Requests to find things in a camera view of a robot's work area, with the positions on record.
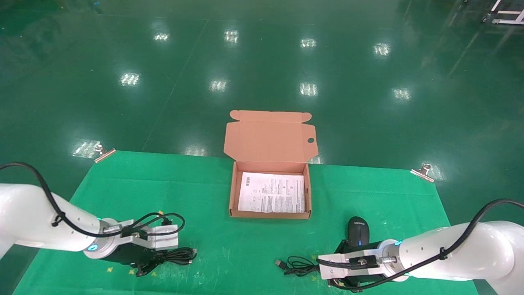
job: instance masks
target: box lid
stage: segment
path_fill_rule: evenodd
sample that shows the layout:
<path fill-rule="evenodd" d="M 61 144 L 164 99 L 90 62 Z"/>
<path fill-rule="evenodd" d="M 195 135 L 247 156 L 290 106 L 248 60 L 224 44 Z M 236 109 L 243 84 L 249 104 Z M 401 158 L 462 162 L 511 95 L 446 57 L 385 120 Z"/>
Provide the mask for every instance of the box lid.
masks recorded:
<path fill-rule="evenodd" d="M 228 123 L 224 153 L 237 161 L 306 162 L 318 155 L 310 113 L 239 111 Z"/>

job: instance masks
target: open cardboard box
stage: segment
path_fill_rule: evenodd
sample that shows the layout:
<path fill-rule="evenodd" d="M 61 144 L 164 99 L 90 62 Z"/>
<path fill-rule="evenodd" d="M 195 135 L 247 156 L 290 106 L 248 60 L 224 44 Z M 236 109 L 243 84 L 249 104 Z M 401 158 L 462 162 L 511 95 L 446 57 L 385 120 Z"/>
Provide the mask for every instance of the open cardboard box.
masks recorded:
<path fill-rule="evenodd" d="M 226 127 L 224 153 L 235 160 L 231 182 L 230 216 L 249 218 L 309 219 L 311 217 L 311 181 L 306 163 L 319 151 L 315 126 L 302 124 L 310 113 L 238 111 L 230 113 Z M 244 172 L 303 175 L 304 213 L 264 213 L 238 210 Z"/>

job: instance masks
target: black computer mouse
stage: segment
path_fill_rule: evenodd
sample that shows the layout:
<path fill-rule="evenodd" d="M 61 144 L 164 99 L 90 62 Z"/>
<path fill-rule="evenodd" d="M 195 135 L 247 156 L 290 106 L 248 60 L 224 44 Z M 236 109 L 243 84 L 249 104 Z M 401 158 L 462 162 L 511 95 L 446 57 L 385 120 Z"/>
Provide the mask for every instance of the black computer mouse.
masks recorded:
<path fill-rule="evenodd" d="M 351 217 L 347 224 L 347 240 L 351 247 L 369 244 L 369 226 L 363 218 Z"/>

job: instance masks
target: green epoxy floor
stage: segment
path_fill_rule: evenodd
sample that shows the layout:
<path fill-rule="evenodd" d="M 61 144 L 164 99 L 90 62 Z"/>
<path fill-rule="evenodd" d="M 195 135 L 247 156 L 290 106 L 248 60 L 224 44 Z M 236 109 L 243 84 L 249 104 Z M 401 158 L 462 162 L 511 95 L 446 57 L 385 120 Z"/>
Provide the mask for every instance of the green epoxy floor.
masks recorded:
<path fill-rule="evenodd" d="M 93 164 L 79 142 L 225 157 L 229 111 L 253 109 L 312 113 L 314 163 L 431 163 L 451 224 L 524 201 L 524 27 L 481 24 L 492 2 L 93 2 L 0 4 L 0 162 L 31 163 L 64 198 Z M 0 294 L 34 253 L 0 261 Z"/>

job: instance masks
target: green table mat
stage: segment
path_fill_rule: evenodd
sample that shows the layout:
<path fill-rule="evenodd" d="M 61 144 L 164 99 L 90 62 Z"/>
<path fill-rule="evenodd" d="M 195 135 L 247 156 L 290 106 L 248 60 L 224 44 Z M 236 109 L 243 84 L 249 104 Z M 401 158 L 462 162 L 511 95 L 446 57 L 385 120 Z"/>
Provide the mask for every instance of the green table mat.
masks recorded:
<path fill-rule="evenodd" d="M 159 210 L 179 213 L 187 221 L 180 246 L 198 249 L 198 257 L 190 266 L 167 262 L 136 278 L 129 266 L 80 252 L 41 250 L 15 294 L 351 294 L 328 288 L 318 273 L 284 276 L 275 260 L 332 253 L 352 216 L 369 223 L 371 241 L 404 239 L 449 225 L 435 186 L 409 171 L 332 165 L 311 165 L 311 219 L 231 218 L 232 164 L 230 159 L 125 151 L 94 164 L 72 203 L 118 220 Z M 409 278 L 364 294 L 477 292 L 471 281 Z"/>

